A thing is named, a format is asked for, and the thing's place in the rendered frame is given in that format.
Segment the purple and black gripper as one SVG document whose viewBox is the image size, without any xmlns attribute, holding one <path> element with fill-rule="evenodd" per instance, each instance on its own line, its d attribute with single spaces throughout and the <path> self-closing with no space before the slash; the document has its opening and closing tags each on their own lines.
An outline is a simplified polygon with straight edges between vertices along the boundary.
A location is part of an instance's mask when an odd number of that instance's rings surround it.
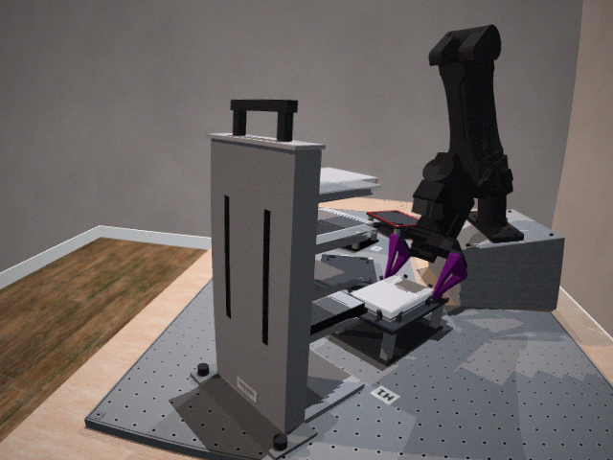
<svg viewBox="0 0 613 460">
<path fill-rule="evenodd" d="M 412 225 L 408 225 L 404 232 L 406 236 L 411 237 L 413 241 L 411 247 L 409 247 L 406 240 L 401 239 L 400 236 L 391 234 L 389 239 L 388 263 L 384 279 L 397 274 L 411 256 L 430 263 L 434 263 L 437 256 L 447 259 L 432 294 L 432 299 L 434 301 L 442 296 L 447 290 L 466 279 L 467 263 L 458 240 Z M 397 259 L 394 264 L 396 254 Z M 452 276 L 444 284 L 451 273 Z"/>
</svg>

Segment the white multi-well plate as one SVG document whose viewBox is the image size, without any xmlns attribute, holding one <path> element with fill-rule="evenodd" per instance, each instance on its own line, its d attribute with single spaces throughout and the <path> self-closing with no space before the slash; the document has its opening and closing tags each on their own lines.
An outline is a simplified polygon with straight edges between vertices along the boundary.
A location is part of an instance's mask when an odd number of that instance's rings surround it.
<svg viewBox="0 0 613 460">
<path fill-rule="evenodd" d="M 359 188 L 371 188 L 371 192 L 381 190 L 377 177 L 333 168 L 322 168 L 319 194 Z"/>
</svg>

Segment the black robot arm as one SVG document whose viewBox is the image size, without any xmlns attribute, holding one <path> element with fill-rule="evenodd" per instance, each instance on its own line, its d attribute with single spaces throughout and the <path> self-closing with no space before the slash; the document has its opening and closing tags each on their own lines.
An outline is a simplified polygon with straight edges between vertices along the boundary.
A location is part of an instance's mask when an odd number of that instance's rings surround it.
<svg viewBox="0 0 613 460">
<path fill-rule="evenodd" d="M 506 218 L 513 177 L 493 93 L 494 60 L 500 53 L 494 25 L 448 32 L 429 53 L 429 65 L 439 65 L 443 80 L 450 144 L 448 152 L 438 152 L 426 164 L 425 180 L 413 194 L 411 212 L 421 215 L 418 228 L 457 239 L 468 220 L 492 242 L 524 240 Z M 473 198 L 478 198 L 478 211 L 471 211 Z"/>
</svg>

